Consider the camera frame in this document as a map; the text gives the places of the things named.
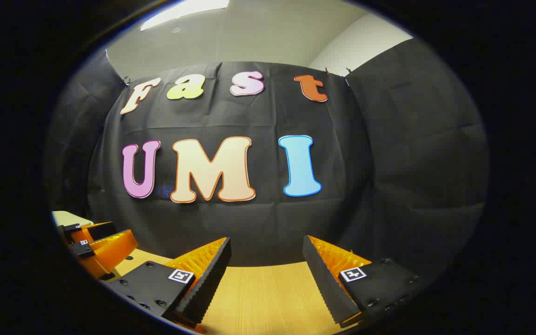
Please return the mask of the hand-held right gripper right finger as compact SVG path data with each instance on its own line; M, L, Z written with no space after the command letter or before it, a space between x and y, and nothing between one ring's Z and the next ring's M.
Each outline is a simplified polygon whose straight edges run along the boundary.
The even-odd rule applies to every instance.
M303 238L302 252L339 326L378 322L423 290L421 276L389 257L369 261L310 235Z

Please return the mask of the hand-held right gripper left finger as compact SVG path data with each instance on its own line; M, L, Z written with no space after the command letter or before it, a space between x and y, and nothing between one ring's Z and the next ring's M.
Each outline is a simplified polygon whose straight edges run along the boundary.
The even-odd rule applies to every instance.
M184 326L200 324L232 256L220 238L165 264L145 261L109 288L151 314Z

